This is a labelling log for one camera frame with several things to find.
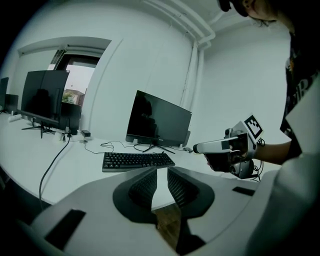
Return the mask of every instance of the cap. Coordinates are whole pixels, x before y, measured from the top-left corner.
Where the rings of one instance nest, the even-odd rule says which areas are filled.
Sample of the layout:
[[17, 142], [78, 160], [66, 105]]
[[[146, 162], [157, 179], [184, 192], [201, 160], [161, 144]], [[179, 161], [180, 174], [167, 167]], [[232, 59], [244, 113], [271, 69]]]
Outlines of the cap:
[[224, 12], [228, 12], [229, 10], [231, 10], [231, 5], [230, 3], [233, 4], [235, 10], [243, 17], [247, 17], [248, 14], [244, 8], [244, 6], [242, 5], [242, 0], [217, 0], [219, 7], [222, 11]]

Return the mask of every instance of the black t-shirt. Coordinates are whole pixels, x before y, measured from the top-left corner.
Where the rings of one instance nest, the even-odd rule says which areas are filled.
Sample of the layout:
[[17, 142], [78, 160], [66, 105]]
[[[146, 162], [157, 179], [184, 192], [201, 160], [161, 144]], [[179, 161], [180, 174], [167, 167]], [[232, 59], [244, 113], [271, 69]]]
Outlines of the black t-shirt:
[[292, 139], [287, 159], [297, 157], [301, 154], [299, 143], [286, 121], [286, 116], [298, 104], [306, 94], [314, 80], [319, 75], [320, 59], [317, 58], [318, 51], [313, 52], [305, 42], [312, 38], [299, 38], [291, 35], [290, 58], [286, 63], [287, 92], [284, 116], [280, 130]]

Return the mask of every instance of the power adapter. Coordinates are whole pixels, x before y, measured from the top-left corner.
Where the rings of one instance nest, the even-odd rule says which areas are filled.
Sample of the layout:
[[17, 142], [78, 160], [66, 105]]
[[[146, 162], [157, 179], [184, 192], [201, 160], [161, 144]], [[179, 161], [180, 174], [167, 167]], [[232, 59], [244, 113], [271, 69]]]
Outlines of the power adapter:
[[81, 134], [83, 137], [91, 137], [91, 133], [88, 130], [82, 130]]

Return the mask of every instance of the black monitor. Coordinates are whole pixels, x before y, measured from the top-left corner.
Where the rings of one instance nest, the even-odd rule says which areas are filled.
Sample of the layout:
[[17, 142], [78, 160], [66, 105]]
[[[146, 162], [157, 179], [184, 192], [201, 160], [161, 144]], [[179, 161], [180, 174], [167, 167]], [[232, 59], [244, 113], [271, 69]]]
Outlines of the black monitor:
[[186, 140], [192, 113], [168, 101], [137, 91], [126, 141], [179, 146]]
[[62, 131], [69, 127], [69, 132], [72, 135], [77, 135], [81, 118], [81, 106], [72, 103], [61, 103], [61, 115], [59, 124], [51, 125], [51, 128], [56, 128]]
[[5, 111], [8, 81], [9, 77], [0, 79], [0, 112]]
[[18, 111], [18, 95], [14, 94], [7, 94], [5, 96], [5, 108], [4, 110], [7, 111], [8, 113], [12, 113], [15, 115]]
[[40, 124], [36, 128], [41, 130], [41, 138], [44, 126], [59, 124], [68, 76], [69, 71], [65, 70], [31, 71], [26, 76], [20, 113]]

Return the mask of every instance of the black keyboard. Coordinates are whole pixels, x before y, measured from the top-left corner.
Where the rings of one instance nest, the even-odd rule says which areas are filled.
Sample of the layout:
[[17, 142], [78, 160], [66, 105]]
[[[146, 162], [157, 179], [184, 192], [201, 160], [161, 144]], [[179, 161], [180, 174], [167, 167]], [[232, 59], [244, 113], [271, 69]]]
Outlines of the black keyboard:
[[144, 167], [164, 168], [174, 165], [175, 163], [165, 153], [128, 154], [106, 152], [103, 157], [102, 172], [122, 173]]

